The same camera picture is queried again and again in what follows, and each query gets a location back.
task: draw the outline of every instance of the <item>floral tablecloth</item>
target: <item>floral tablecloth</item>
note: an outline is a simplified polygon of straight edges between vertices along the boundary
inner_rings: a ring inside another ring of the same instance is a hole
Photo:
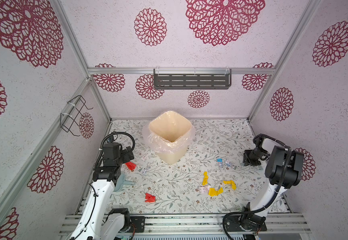
[[[114,120],[112,131],[128,132],[135,138],[135,159],[137,165],[130,171],[125,165],[122,172],[126,179],[134,181],[134,186],[123,185],[114,192],[107,206],[127,207],[132,214],[149,213],[226,213],[239,211],[252,201],[261,189],[264,180],[264,167],[244,167],[241,165],[243,152],[253,149],[253,133],[244,119],[203,119],[190,120],[196,129],[196,137],[185,156],[179,162],[169,165],[162,161],[148,146],[142,137],[142,128],[150,120]],[[131,140],[119,136],[116,142],[123,147],[130,146]],[[217,157],[223,159],[223,167],[217,165]],[[225,164],[229,160],[231,167]],[[203,173],[207,171],[211,187],[223,193],[210,197],[201,194],[199,186]],[[224,180],[233,180],[236,190]],[[145,202],[145,193],[156,197],[154,203]],[[282,200],[277,200],[270,212],[287,212]]]

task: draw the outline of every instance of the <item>clear plastic liner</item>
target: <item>clear plastic liner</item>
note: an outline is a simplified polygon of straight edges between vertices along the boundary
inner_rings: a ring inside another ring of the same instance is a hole
[[[195,128],[188,119],[179,113],[167,111],[144,126],[142,135],[145,143],[159,157],[172,164],[173,161],[177,162],[186,153],[187,147],[195,136]],[[176,154],[176,156],[168,155],[170,159],[167,159],[167,154]]]

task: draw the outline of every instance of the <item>beige trash can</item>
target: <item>beige trash can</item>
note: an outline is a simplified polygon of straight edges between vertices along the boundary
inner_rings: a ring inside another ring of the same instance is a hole
[[[174,111],[162,113],[143,129],[146,144],[168,164],[185,155],[194,135],[191,122]]]

